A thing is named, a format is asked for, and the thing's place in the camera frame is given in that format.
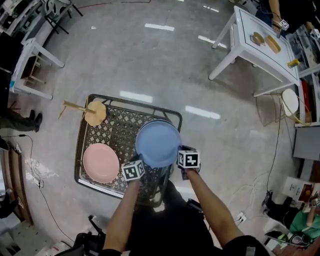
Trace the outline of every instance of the person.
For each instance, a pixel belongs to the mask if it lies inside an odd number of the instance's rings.
[[[194,169],[185,171],[222,249],[214,246],[203,214],[189,208],[170,181],[163,194],[163,211],[155,212],[153,208],[143,205],[135,209],[140,181],[134,180],[128,183],[110,219],[99,255],[120,256],[124,251],[130,251],[131,256],[269,255],[259,241],[239,230],[226,205],[209,189],[198,172]]]
[[[12,190],[9,188],[5,192],[5,196],[0,196],[0,219],[8,217],[12,212],[15,210],[15,208],[20,205],[21,208],[25,208],[24,205],[21,202],[20,197],[17,197],[16,200],[13,202],[10,202],[10,196],[9,194],[12,193]]]
[[[311,239],[320,237],[320,210],[311,206],[310,212],[302,212],[289,205],[276,204],[272,201],[272,192],[264,200],[265,213],[275,221],[282,223],[291,233],[302,232]]]
[[[285,20],[289,24],[282,35],[294,33],[305,24],[310,32],[316,23],[316,7],[312,0],[261,0],[255,16],[267,23],[277,33],[279,28],[273,22]]]
[[[37,133],[40,129],[42,120],[42,113],[39,113],[36,116],[34,110],[30,111],[29,117],[24,118],[19,113],[7,109],[0,114],[0,129],[11,128],[20,132],[35,131]]]

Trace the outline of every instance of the dish rack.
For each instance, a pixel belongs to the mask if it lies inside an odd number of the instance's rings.
[[[83,165],[86,149],[95,143],[103,143],[116,153],[120,165],[127,163],[136,156],[136,137],[139,129],[147,122],[163,119],[171,122],[180,132],[182,116],[180,113],[144,103],[91,94],[88,103],[101,101],[106,106],[106,120],[92,127],[83,119],[80,123],[74,161],[74,180],[78,184],[109,196],[122,198],[127,188],[127,182],[119,174],[110,183],[99,183],[92,180]],[[166,189],[172,165],[163,168],[151,168],[144,164],[146,174],[141,178],[141,186],[137,204],[151,207],[160,206]]]

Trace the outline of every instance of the black shirt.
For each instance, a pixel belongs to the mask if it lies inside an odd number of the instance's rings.
[[[312,23],[315,20],[316,9],[311,0],[279,0],[279,6],[281,19],[289,24],[289,33],[294,33],[304,23]],[[262,0],[261,10],[266,13],[272,12],[269,0]]]
[[[154,214],[140,214],[139,219],[132,220],[126,250],[131,251],[130,256],[245,256],[248,247],[255,248],[255,256],[269,255],[264,246],[249,235],[237,237],[219,249],[214,246],[202,215],[193,210],[164,210]],[[106,249],[99,255],[120,256],[121,253]]]

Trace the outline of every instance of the white table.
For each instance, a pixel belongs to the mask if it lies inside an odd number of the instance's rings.
[[[282,36],[277,38],[276,33],[270,26],[249,12],[235,6],[234,14],[224,26],[212,48],[215,49],[218,46],[228,30],[230,30],[231,51],[209,75],[210,80],[213,80],[236,57],[240,56],[281,81],[280,85],[270,84],[268,87],[256,89],[253,93],[254,97],[292,84],[301,85],[297,67],[288,67],[288,62],[295,59],[289,41]],[[266,43],[258,46],[251,39],[254,32],[258,32],[264,38],[271,35],[281,47],[281,51],[278,54],[274,53]]]
[[[55,56],[53,56],[50,52],[48,52],[46,49],[44,49],[42,46],[40,46],[35,38],[30,38],[27,41],[23,43],[23,49],[21,52],[21,55],[19,57],[19,60],[16,63],[13,75],[11,77],[10,82],[10,91],[15,92],[15,89],[18,91],[23,91],[26,93],[35,94],[38,96],[41,96],[43,98],[52,100],[53,96],[43,93],[39,90],[30,88],[26,86],[26,80],[21,79],[21,76],[23,74],[23,71],[26,67],[26,64],[28,62],[28,59],[31,56],[37,55],[38,53],[42,53],[43,56],[46,56],[49,60],[51,60],[53,63],[55,63],[58,67],[63,68],[65,64],[57,59]]]

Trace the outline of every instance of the black shoe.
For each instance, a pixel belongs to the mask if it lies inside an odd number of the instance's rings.
[[[42,114],[41,113],[39,113],[37,116],[36,116],[36,118],[35,118],[35,125],[36,125],[36,128],[35,128],[35,132],[37,133],[37,132],[39,132],[39,129],[40,129],[40,125],[41,125],[41,123],[42,123],[42,119],[43,119],[43,116],[42,116]]]
[[[267,206],[268,202],[272,199],[272,194],[273,194],[272,191],[268,191],[266,193],[265,198],[264,198],[264,200],[263,200],[263,202],[261,204],[262,206]]]
[[[35,120],[35,117],[36,117],[36,113],[35,113],[35,111],[32,109],[32,110],[30,111],[29,119]]]

